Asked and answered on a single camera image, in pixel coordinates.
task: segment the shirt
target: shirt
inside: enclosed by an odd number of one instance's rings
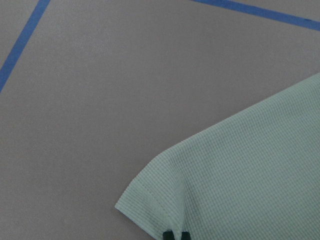
[[[156,240],[319,240],[320,73],[165,149],[115,208]]]

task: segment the textured fabric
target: textured fabric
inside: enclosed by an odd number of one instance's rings
[[[320,73],[164,150],[115,208],[156,240],[320,240]]]

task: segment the blue tape line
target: blue tape line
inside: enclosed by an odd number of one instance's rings
[[[35,6],[31,16],[26,22],[18,39],[15,41],[8,57],[6,58],[2,68],[0,69],[0,92],[5,86],[12,70],[14,69],[21,53],[23,52],[29,38],[36,29],[36,26],[45,12],[50,0],[39,0]]]
[[[299,16],[272,11],[252,5],[238,3],[229,0],[192,0],[194,2],[208,4],[224,9],[234,10],[241,13],[251,14],[262,18],[272,19],[279,22],[296,25],[303,28],[320,31],[320,21],[314,21]]]

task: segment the clothing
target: clothing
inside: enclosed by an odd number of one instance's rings
[[[320,240],[320,73],[164,150],[115,208],[156,240]]]

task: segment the waffle knit fabric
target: waffle knit fabric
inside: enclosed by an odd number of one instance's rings
[[[320,73],[164,150],[114,207],[156,240],[320,240]]]

